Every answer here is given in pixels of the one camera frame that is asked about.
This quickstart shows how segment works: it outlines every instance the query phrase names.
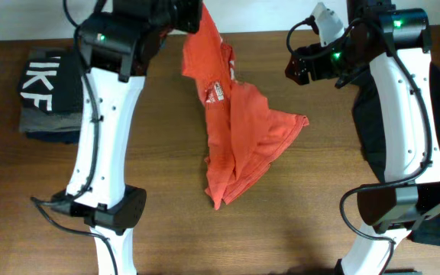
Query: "green led light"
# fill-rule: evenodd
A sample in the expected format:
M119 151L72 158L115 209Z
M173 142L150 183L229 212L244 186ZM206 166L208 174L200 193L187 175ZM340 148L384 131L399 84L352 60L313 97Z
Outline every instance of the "green led light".
M98 40L100 40L101 42L103 42L104 40L106 40L106 36L104 34L98 34Z

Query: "cable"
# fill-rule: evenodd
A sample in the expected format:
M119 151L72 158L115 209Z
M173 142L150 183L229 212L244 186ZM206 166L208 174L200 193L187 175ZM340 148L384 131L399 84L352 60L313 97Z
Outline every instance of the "cable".
M408 71L408 69L405 67L405 64L403 64L402 60L400 59L400 57L398 56L397 52L395 50L393 50L393 48L389 45L389 42L386 41L384 39L384 33L381 30L381 28L379 26L377 26L375 23L371 22L371 21L367 21L364 20L362 18L356 18L354 19L351 24L349 24L348 29L344 32L344 34L342 35L342 37L340 37L339 39L335 40L334 42L330 43L327 48L319 53L313 54L311 56L303 56L300 55L299 53L297 53L296 51L294 51L291 46L290 46L290 38L291 35L293 34L293 32L301 25L303 24L308 24L310 25L311 23L313 23L314 21L314 17L310 17L307 18L306 20L296 24L295 26L293 26L291 28L291 30L288 32L287 38L286 38L286 47L288 48L288 51L296 58L298 58L299 60L314 60L320 57L323 57L326 54L329 54L333 51L334 47L338 47L341 45L341 43L344 42L345 38L348 36L348 34L351 32L351 30L354 28L354 26L364 23L367 26L371 27L374 31L376 31L378 33L378 35L380 36L380 38L382 38L383 42L385 43L385 47L387 49L387 51L389 51L391 53L391 55L393 56L393 58L395 59L396 64L398 65L398 67L402 70L403 74L405 75L405 77L409 80L409 83L412 87L412 91L416 96L417 102L419 103L419 108L420 108L420 112L422 113L422 119L424 122L424 130L425 130L425 159L422 162L422 168L417 171L416 173L414 173L412 176L408 176L405 179L402 180L396 180L393 182L388 182L388 183L380 183L380 184L374 184L372 186L362 186L362 187L358 187L355 189L352 189L348 192L346 192L342 198L341 201L339 203L339 211L341 213L341 217L344 220L344 223L357 235L366 238L368 240L372 240L372 241L388 241L390 243L390 254L388 255L387 261L383 266L383 269L381 270L380 274L383 274L386 269L388 268L388 265L390 264L390 261L393 257L394 251L395 251L395 246L396 246L396 242L392 239L392 238L388 238L388 237L374 237L374 236L370 236L367 235L361 231L359 231L358 229L356 229L351 222L348 220L348 217L345 214L345 209L344 209L344 205L345 205L345 201L347 200L347 198L351 195L354 195L356 193L362 193L362 192L368 192L368 191L374 191L374 190L378 190L378 189L386 189L386 188L397 188L397 187L401 187L401 186L405 186L408 185L410 182L416 180L417 178L419 178L422 174L424 174L427 169L429 168L429 165L432 163L432 130L431 130L431 123L429 120L429 113L427 112L427 108L425 107L425 101L424 98L422 96L421 90L420 88L417 86L417 83L415 82L415 80L413 79L412 74L410 74L410 72Z
M314 60L314 59L317 59L317 58L323 57L323 56L325 56L325 55L327 55L327 54L330 54L330 53L333 51L333 49L334 49L335 47L338 47L338 46L340 46L342 43L344 43L345 38L349 35L349 33L352 31L352 29L353 29L355 26L361 24L361 23L363 22L363 20L360 19L360 18L356 18L356 19L354 19L354 21L352 21L352 22L349 24L349 26L348 26L348 28L345 30L344 34L343 34L340 38L338 38L337 40L335 40L335 41L331 42L329 45L327 45L327 47L325 48L325 50L323 50L323 51L321 51L321 52L319 52L319 53L315 53L315 54L313 54L313 55L304 56L304 55L302 55L302 54L297 53L297 52L296 52L295 50L293 50L293 48L291 47L291 44L290 44L291 36L292 36L293 32L294 32L299 26L302 26L302 25L304 25L304 24L306 24L306 25L309 26L309 25L311 25L311 24L314 23L314 22L315 22L315 18L314 18L313 16L311 16L311 17L309 17L309 18L307 18L307 19L305 19L305 20L299 22L298 24L294 25L294 26L290 29L290 31L288 31L288 35L286 36L286 47L288 48L288 51L289 51L294 57L296 57L296 58L299 59L299 60Z
M94 8L94 12L101 12L106 5L107 0L97 0Z
M37 201L35 201L34 199L32 199L32 202L35 204L35 207L37 207L38 211L40 212L40 214L42 214L42 216L53 226L55 226L56 228L70 233L70 234L75 234L75 235L80 235L80 236L86 236L86 237L94 237L94 238L98 238L100 240L103 241L103 243L105 243L106 248L108 248L108 252L110 253L110 257L112 258L112 263L113 263L113 270L115 271L115 275L118 275L118 266L116 264L116 259L115 259L115 255L113 254L113 249L112 246L110 245L108 238L100 235L100 234L96 234L96 233L91 233L91 232L85 232L85 231L79 231L79 230L74 230L74 229L70 229L67 227L63 227L62 225L59 225L57 222L55 222L46 212L44 209L42 209L42 207L39 205L39 203Z
M75 28L77 28L78 24L74 21L74 19L69 14L69 9L67 8L67 0L62 0L62 4L64 7L64 14L66 15L67 20L71 23Z

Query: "white tag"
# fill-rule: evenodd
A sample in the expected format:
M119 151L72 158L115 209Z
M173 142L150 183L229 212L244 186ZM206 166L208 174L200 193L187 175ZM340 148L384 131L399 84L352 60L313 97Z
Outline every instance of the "white tag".
M216 82L213 87L215 88L215 92L217 93L218 100L222 101L223 100L223 89L220 86L220 83Z

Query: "white wall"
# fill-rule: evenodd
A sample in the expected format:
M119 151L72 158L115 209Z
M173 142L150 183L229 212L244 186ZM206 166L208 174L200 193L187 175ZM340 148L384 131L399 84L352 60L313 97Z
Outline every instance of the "white wall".
M221 32L287 31L306 18L319 0L204 0ZM94 0L68 0L80 22ZM431 24L440 24L440 0L393 0L397 8L424 8ZM325 0L347 24L345 0ZM61 0L0 0L0 40L71 37L72 26Z

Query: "clothing tag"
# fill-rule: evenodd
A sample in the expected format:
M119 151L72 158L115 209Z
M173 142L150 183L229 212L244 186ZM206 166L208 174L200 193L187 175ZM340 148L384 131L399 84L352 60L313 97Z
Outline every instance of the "clothing tag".
M218 100L222 101L223 100L223 89L220 86L220 83L215 82L214 87L215 87L215 92L217 93Z
M215 82L213 85L206 90L208 94L208 98L206 99L206 103L215 103L224 100L223 89L220 85L220 82Z
M235 61L230 60L230 80L235 80Z

